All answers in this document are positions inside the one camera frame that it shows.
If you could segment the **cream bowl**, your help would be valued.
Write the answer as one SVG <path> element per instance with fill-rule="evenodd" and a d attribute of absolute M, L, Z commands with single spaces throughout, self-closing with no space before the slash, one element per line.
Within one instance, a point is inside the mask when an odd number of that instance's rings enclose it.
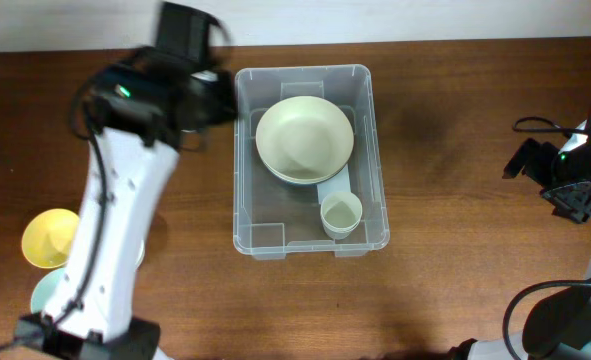
<path fill-rule="evenodd" d="M 275 164 L 262 160 L 262 164 L 275 177 L 295 185 L 312 185 L 331 179 L 348 164 L 344 162 L 329 162 L 306 164 L 287 159 Z"/>
<path fill-rule="evenodd" d="M 287 159 L 348 162 L 355 144 L 343 111 L 314 96 L 291 97 L 271 106 L 258 122 L 255 141 L 261 161 L 273 164 Z"/>

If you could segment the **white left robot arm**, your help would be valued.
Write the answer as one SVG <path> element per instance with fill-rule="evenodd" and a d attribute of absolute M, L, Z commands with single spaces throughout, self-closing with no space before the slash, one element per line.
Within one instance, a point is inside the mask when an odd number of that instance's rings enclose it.
<path fill-rule="evenodd" d="M 85 127 L 89 169 L 64 274 L 43 310 L 22 316 L 0 355 L 17 347 L 59 359 L 160 359 L 160 326 L 135 317 L 141 244 L 187 133 L 232 122 L 238 108 L 220 21 L 163 2 L 151 46 L 90 76 L 75 92 L 71 128 Z"/>

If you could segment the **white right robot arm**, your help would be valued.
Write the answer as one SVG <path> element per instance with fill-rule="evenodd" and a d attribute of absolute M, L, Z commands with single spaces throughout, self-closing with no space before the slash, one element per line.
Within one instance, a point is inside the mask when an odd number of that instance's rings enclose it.
<path fill-rule="evenodd" d="M 519 174 L 540 185 L 540 195 L 556 216 L 576 224 L 591 217 L 591 110 L 575 128 L 540 118 L 536 129 L 517 120 L 512 129 L 528 135 L 561 133 L 567 141 L 525 140 L 504 168 L 503 176 Z M 450 359 L 591 359 L 591 258 L 584 278 L 550 280 L 516 294 L 502 320 L 502 336 L 494 341 L 469 339 L 447 354 Z"/>

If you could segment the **grey plastic cup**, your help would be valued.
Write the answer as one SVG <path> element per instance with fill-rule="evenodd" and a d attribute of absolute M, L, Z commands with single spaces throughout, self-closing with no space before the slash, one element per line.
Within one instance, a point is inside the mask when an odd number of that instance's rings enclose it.
<path fill-rule="evenodd" d="M 334 240 L 348 237 L 359 225 L 362 215 L 362 203 L 352 192 L 332 192 L 320 206 L 324 231 Z"/>

